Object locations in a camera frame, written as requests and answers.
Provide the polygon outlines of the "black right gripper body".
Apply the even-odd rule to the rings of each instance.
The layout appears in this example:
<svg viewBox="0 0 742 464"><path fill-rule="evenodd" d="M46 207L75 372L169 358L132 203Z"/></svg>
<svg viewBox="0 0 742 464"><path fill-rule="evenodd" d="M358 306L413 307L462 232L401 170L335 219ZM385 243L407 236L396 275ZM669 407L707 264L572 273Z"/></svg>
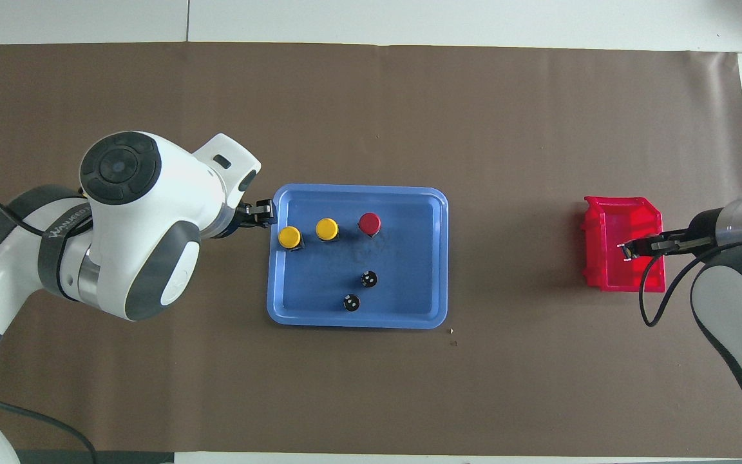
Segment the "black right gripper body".
<svg viewBox="0 0 742 464"><path fill-rule="evenodd" d="M707 209L695 215L683 229L665 230L651 244L651 251L658 255L700 255L713 249L716 240L716 224L721 209Z"/></svg>

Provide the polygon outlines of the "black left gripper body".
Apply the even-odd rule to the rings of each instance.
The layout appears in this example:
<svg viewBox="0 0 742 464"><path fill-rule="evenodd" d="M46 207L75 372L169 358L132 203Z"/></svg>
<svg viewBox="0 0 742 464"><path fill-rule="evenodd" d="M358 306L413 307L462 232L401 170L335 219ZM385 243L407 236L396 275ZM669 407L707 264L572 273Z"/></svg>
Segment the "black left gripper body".
<svg viewBox="0 0 742 464"><path fill-rule="evenodd" d="M240 202L236 206L233 219L221 232L214 236L215 240L230 236L236 232L236 230L241 228L262 228L262 223L257 220L256 215L248 212L248 209L251 208L251 206L250 203Z"/></svg>

